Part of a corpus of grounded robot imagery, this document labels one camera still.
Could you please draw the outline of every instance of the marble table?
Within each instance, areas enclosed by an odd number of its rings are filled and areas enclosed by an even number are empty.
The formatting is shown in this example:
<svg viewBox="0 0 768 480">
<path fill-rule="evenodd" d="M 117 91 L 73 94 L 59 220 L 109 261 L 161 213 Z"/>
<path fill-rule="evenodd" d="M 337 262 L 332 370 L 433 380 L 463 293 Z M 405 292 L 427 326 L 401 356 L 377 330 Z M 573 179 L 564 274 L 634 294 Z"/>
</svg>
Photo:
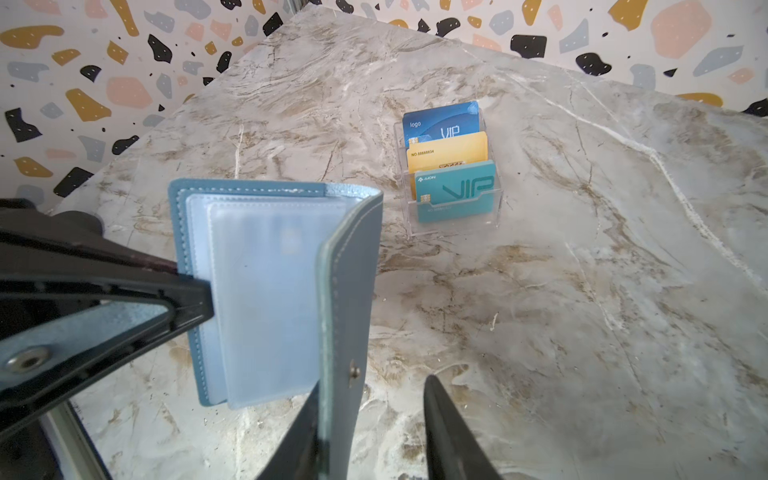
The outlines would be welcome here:
<svg viewBox="0 0 768 480">
<path fill-rule="evenodd" d="M 498 229 L 408 241 L 392 125 L 478 100 Z M 425 478 L 435 373 L 505 478 L 768 475 L 768 121 L 310 5 L 65 199 L 175 260 L 178 177 L 385 192 L 349 478 Z M 76 396 L 116 479 L 253 478 L 303 397 L 198 404 L 186 337 Z"/>
</svg>

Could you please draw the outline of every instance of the card stand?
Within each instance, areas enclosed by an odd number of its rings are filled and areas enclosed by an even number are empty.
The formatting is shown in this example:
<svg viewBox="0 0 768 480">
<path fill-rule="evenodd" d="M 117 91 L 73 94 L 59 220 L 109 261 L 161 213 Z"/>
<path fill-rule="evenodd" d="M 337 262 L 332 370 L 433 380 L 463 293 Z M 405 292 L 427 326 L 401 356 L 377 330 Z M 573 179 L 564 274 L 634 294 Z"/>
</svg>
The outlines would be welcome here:
<svg viewBox="0 0 768 480">
<path fill-rule="evenodd" d="M 485 122 L 480 114 L 480 128 L 485 131 Z M 496 177 L 494 188 L 469 200 L 457 200 L 447 204 L 433 205 L 430 202 L 419 202 L 413 199 L 411 182 L 414 174 L 408 173 L 408 158 L 406 157 L 406 140 L 402 132 L 402 122 L 395 123 L 395 139 L 397 141 L 397 164 L 399 169 L 398 185 L 400 188 L 400 202 L 402 206 L 403 222 L 409 240 L 415 237 L 447 237 L 459 233 L 478 233 L 487 229 L 498 227 L 499 212 L 504 195 L 502 179 Z M 488 139 L 488 159 L 495 161 L 490 139 Z M 419 212 L 429 209 L 429 217 L 451 217 L 445 220 L 420 222 Z M 484 211 L 481 214 L 468 214 L 465 212 Z"/>
</svg>

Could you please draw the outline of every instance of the metal snap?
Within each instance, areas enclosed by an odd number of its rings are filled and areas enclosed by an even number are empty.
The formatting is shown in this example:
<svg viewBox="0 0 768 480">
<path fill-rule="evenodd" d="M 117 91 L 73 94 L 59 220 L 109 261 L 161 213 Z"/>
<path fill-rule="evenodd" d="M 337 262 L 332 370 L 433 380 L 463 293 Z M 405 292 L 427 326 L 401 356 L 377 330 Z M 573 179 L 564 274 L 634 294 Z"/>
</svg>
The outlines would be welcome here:
<svg viewBox="0 0 768 480">
<path fill-rule="evenodd" d="M 13 373 L 27 373 L 38 368 L 51 358 L 47 346 L 33 346 L 17 353 L 5 363 L 5 369 Z"/>
<path fill-rule="evenodd" d="M 355 366 L 355 360 L 349 363 L 349 386 L 352 387 L 352 384 L 355 380 L 360 378 L 360 374 L 362 372 L 360 371 L 360 367 Z"/>
</svg>

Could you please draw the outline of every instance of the card holder wallet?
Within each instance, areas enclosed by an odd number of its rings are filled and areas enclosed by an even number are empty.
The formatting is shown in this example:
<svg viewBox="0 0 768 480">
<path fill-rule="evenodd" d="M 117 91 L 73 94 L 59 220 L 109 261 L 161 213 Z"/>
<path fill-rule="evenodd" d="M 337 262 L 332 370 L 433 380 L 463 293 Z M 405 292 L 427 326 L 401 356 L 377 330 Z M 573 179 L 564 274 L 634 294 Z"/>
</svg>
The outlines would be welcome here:
<svg viewBox="0 0 768 480">
<path fill-rule="evenodd" d="M 179 179 L 168 187 L 178 271 L 210 282 L 214 317 L 189 333 L 200 403 L 309 392 L 318 437 L 351 442 L 366 372 L 381 191 Z M 350 370 L 359 372 L 352 381 Z M 349 448 L 333 448 L 344 472 Z"/>
</svg>

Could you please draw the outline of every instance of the terrazzo wallpaper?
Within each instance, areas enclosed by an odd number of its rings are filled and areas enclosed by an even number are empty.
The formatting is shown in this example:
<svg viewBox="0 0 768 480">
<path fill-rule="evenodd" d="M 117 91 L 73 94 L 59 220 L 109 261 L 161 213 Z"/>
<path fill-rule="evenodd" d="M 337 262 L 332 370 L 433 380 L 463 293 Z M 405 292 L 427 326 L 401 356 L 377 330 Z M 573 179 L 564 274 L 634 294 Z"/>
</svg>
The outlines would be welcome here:
<svg viewBox="0 0 768 480">
<path fill-rule="evenodd" d="M 768 0 L 310 0 L 430 35 L 768 115 Z"/>
<path fill-rule="evenodd" d="M 294 8 L 292 0 L 2 0 L 0 197 L 52 207 Z"/>
</svg>

